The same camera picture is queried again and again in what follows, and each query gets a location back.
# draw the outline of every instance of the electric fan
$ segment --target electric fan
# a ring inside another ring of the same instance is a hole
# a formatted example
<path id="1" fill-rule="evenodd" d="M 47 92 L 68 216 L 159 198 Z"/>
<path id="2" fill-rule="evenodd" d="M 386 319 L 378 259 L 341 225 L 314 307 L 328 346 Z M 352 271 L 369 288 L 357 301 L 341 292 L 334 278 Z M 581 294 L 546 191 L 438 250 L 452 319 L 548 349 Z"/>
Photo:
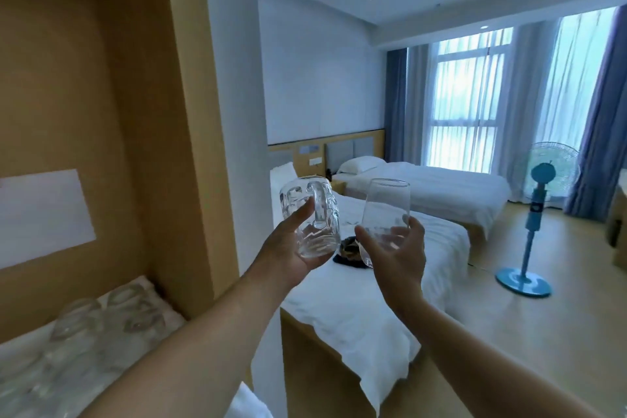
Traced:
<path id="1" fill-rule="evenodd" d="M 514 169 L 524 169 L 522 192 L 531 198 L 525 228 L 527 244 L 522 257 L 522 267 L 503 268 L 497 272 L 497 281 L 516 294 L 530 297 L 551 295 L 551 285 L 541 276 L 527 271 L 529 255 L 536 232 L 540 230 L 544 202 L 553 197 L 567 197 L 571 186 L 579 177 L 579 153 L 565 144 L 541 142 L 531 146 L 527 155 L 515 162 Z"/>

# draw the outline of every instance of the sheer white curtain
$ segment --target sheer white curtain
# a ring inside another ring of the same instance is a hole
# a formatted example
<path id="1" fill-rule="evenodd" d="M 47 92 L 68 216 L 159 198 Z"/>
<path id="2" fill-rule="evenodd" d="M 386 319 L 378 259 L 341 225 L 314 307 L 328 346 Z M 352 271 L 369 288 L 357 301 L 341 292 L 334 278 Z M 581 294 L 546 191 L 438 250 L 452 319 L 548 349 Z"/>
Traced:
<path id="1" fill-rule="evenodd" d="M 512 34 L 505 28 L 431 46 L 424 164 L 490 172 L 504 120 L 500 99 Z"/>
<path id="2" fill-rule="evenodd" d="M 536 142 L 579 150 L 616 8 L 562 18 L 536 129 Z"/>

